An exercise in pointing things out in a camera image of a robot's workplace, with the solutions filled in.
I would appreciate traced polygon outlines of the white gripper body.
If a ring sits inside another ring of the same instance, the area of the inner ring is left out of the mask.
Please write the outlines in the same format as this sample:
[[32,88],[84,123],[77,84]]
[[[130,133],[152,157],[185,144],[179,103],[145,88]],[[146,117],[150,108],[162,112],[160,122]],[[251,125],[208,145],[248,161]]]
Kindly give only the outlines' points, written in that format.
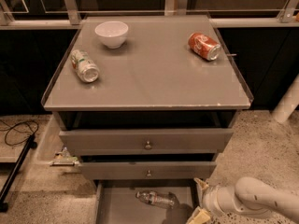
[[203,193],[202,205],[212,215],[224,214],[218,202],[219,188],[219,186],[208,187]]

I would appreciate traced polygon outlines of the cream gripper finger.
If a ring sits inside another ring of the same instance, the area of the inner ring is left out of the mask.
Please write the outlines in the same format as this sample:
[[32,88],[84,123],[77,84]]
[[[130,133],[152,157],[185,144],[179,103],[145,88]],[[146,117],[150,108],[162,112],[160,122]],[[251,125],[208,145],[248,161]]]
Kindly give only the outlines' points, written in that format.
[[211,215],[206,209],[196,207],[186,224],[206,224],[211,219]]
[[209,188],[209,185],[207,182],[203,181],[202,179],[200,178],[195,178],[194,179],[194,182],[196,183],[197,185],[197,188],[200,190],[200,191],[205,191],[206,189]]

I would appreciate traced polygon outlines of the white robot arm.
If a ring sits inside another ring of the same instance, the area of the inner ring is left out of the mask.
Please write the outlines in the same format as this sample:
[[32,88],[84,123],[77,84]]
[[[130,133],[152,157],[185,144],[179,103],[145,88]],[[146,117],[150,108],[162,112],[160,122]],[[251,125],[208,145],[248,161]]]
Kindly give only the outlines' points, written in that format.
[[273,212],[299,223],[299,196],[274,189],[253,177],[241,177],[232,186],[209,186],[194,179],[199,205],[186,224],[207,224],[213,217],[233,213],[242,217],[270,218]]

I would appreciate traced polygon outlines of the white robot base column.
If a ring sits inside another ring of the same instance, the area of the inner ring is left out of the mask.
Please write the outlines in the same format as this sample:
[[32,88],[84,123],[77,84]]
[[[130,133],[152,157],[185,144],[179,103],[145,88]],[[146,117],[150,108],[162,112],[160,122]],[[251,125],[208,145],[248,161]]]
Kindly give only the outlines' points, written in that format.
[[283,123],[290,117],[297,106],[299,106],[299,75],[279,101],[272,112],[272,116],[277,122]]

